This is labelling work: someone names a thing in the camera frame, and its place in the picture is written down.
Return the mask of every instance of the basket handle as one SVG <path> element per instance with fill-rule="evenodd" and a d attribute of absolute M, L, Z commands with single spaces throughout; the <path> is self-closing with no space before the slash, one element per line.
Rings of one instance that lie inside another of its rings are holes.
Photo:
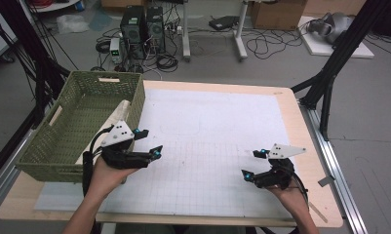
<path fill-rule="evenodd" d="M 112 83 L 119 83 L 119 79 L 115 78 L 98 78 L 100 82 L 112 82 Z"/>
<path fill-rule="evenodd" d="M 56 110 L 55 114 L 53 115 L 52 119 L 49 122 L 50 126 L 53 126 L 53 124 L 56 122 L 56 120 L 60 116 L 62 110 L 63 110 L 63 108 L 61 107 L 61 105 L 59 105 L 58 109 Z"/>

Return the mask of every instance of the cardboard box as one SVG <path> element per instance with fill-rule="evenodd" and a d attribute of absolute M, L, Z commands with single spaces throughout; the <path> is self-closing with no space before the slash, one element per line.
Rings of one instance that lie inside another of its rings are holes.
<path fill-rule="evenodd" d="M 104 9 L 112 11 L 125 11 L 126 6 L 147 6 L 147 0 L 101 0 Z"/>
<path fill-rule="evenodd" d="M 342 12 L 348 16 L 357 16 L 366 0 L 308 0 L 304 16 L 322 17 L 327 12 Z"/>
<path fill-rule="evenodd" d="M 254 3 L 254 28 L 296 30 L 307 0 L 283 0 L 275 4 Z"/>

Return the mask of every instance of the person's left hand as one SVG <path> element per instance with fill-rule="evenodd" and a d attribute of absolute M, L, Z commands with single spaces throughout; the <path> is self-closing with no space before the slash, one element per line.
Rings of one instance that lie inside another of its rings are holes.
<path fill-rule="evenodd" d="M 119 170 L 110 168 L 101 157 L 98 157 L 95 163 L 91 185 L 87 194 L 103 200 L 122 182 L 126 176 L 136 172 L 137 170 L 138 169 Z"/>

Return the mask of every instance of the hand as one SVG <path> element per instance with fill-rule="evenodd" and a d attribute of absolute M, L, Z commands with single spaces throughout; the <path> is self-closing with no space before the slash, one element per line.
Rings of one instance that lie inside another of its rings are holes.
<path fill-rule="evenodd" d="M 284 190 L 277 186 L 267 187 L 267 189 L 272 192 L 280 200 L 286 210 L 292 214 L 299 233 L 319 233 L 319 230 L 310 215 L 310 211 L 308 210 L 307 202 L 304 200 L 300 189 L 293 179 L 290 182 L 289 187 Z"/>
<path fill-rule="evenodd" d="M 101 157 L 98 157 L 87 195 L 92 195 L 103 200 L 126 176 L 137 170 L 138 169 L 119 170 L 110 168 Z"/>

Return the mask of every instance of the green wicker basket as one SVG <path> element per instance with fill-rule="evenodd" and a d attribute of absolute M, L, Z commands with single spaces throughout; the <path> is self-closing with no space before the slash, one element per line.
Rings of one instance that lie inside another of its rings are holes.
<path fill-rule="evenodd" d="M 82 165 L 75 162 L 123 99 L 131 103 L 126 122 L 135 129 L 145 99 L 140 74 L 71 72 L 59 98 L 21 151 L 17 168 L 39 181 L 81 182 Z"/>

